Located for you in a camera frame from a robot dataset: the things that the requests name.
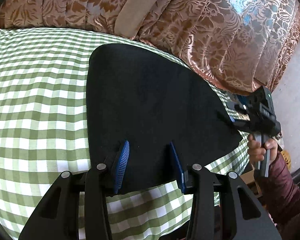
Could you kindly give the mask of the person's right hand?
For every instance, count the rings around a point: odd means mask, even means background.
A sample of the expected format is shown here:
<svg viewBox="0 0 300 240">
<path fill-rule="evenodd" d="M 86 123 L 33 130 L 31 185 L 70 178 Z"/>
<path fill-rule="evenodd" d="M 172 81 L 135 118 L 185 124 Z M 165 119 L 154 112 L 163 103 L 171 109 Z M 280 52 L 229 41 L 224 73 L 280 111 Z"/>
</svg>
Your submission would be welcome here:
<svg viewBox="0 0 300 240">
<path fill-rule="evenodd" d="M 268 139 L 264 145 L 254 139 L 252 134 L 248 135 L 248 155 L 251 164 L 254 164 L 258 161 L 264 160 L 264 155 L 266 154 L 267 150 L 270 150 L 270 157 L 269 161 L 270 164 L 275 161 L 278 153 L 278 145 L 277 142 L 270 138 Z"/>
</svg>

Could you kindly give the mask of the maroon right sleeve forearm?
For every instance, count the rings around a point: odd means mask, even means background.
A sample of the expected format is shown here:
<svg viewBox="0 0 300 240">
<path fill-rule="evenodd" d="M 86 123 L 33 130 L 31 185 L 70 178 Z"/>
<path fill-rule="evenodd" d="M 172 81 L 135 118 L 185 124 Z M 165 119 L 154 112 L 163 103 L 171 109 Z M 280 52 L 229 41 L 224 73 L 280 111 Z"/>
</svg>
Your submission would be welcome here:
<svg viewBox="0 0 300 240">
<path fill-rule="evenodd" d="M 282 239 L 300 239 L 300 187 L 296 185 L 281 153 L 269 166 L 269 176 L 256 181 Z"/>
</svg>

